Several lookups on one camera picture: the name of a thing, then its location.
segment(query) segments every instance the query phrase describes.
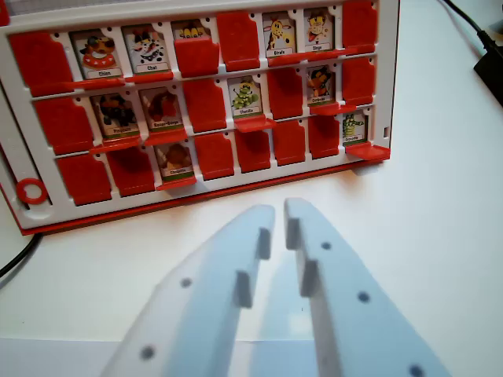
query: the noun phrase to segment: guess who game board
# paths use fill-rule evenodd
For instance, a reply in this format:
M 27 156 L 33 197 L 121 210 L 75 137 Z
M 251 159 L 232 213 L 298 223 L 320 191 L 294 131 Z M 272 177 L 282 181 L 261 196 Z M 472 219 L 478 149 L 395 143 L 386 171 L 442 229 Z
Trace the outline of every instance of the guess who game board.
M 0 182 L 21 232 L 389 159 L 398 7 L 2 8 Z

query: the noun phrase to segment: cartoon monkey card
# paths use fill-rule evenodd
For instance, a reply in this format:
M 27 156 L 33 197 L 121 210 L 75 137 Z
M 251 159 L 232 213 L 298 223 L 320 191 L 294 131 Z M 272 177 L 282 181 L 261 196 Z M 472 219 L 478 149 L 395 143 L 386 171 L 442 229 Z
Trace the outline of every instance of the cartoon monkey card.
M 166 42 L 151 24 L 123 27 L 133 73 L 168 71 Z
M 307 104 L 316 106 L 335 100 L 334 74 L 328 65 L 309 67 L 307 72 Z
M 104 139 L 140 134 L 131 103 L 119 93 L 91 97 Z
M 154 146 L 160 175 L 163 181 L 174 181 L 192 177 L 194 169 L 189 149 L 181 143 Z
M 288 12 L 264 13 L 264 42 L 266 57 L 279 57 L 296 52 L 295 21 Z
M 227 80 L 234 118 L 262 114 L 260 86 L 251 76 Z
M 140 98 L 151 131 L 183 128 L 178 98 L 166 88 L 140 90 Z
M 326 8 L 304 10 L 306 51 L 333 49 L 333 16 Z
M 116 44 L 100 30 L 71 33 L 75 55 L 85 79 L 121 76 Z

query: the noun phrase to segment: red circle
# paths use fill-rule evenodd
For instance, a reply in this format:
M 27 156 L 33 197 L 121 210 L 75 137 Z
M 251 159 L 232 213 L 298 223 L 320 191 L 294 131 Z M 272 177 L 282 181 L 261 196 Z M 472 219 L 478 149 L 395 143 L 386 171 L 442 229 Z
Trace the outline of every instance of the red circle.
M 26 190 L 24 189 L 28 185 L 35 185 L 40 189 L 40 196 L 38 198 L 29 198 Z M 16 185 L 16 194 L 21 202 L 26 204 L 40 204 L 47 199 L 47 189 L 46 186 L 37 178 L 25 178 L 18 182 Z

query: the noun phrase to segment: character card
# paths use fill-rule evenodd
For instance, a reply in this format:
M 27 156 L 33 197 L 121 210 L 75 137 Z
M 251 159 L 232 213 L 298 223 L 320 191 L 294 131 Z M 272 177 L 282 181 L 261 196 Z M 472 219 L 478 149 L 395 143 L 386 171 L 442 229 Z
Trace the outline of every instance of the character card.
M 183 128 L 178 98 L 166 88 L 140 90 L 140 98 L 151 131 Z
M 140 134 L 131 103 L 120 94 L 91 97 L 103 138 L 114 139 Z
M 85 79 L 121 76 L 123 74 L 113 39 L 100 30 L 71 33 L 75 55 Z
M 173 29 L 173 37 L 175 41 L 177 39 L 199 38 L 199 37 L 210 36 L 210 32 L 203 27 L 201 21 L 199 20 L 172 22 L 171 28 Z
M 333 49 L 333 16 L 326 8 L 304 10 L 306 51 Z
M 307 68 L 307 104 L 315 106 L 335 100 L 334 74 L 329 66 Z
M 251 76 L 236 77 L 227 82 L 234 118 L 262 114 L 260 86 L 253 81 Z
M 180 143 L 154 146 L 163 181 L 188 178 L 194 175 L 189 149 Z
M 166 43 L 152 25 L 123 27 L 133 73 L 168 71 Z
M 295 21 L 288 12 L 264 13 L 264 41 L 266 57 L 279 57 L 296 52 Z
M 345 114 L 343 120 L 343 145 L 352 145 L 367 141 L 368 117 L 362 112 Z

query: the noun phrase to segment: black wire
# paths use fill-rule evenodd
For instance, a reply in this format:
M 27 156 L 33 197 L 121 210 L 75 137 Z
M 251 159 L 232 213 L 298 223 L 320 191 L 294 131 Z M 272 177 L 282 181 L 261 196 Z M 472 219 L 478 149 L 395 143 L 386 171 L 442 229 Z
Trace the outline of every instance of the black wire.
M 2 269 L 0 269 L 0 279 L 4 277 L 11 269 L 16 267 L 23 259 L 25 259 L 32 251 L 34 251 L 42 239 L 41 233 L 36 233 L 28 242 L 28 245 L 9 263 L 7 263 Z
M 468 22 L 475 30 L 477 30 L 477 33 L 480 33 L 482 31 L 482 29 L 480 28 L 479 25 L 477 25 L 477 23 L 472 20 L 470 18 L 470 16 L 468 14 L 466 14 L 465 12 L 463 12 L 461 9 L 459 9 L 456 4 L 454 4 L 452 1 L 450 0 L 443 0 L 448 6 L 450 6 L 452 8 L 452 10 L 454 12 L 456 12 L 457 14 L 459 14 L 461 17 L 464 18 L 464 20 L 466 22 Z

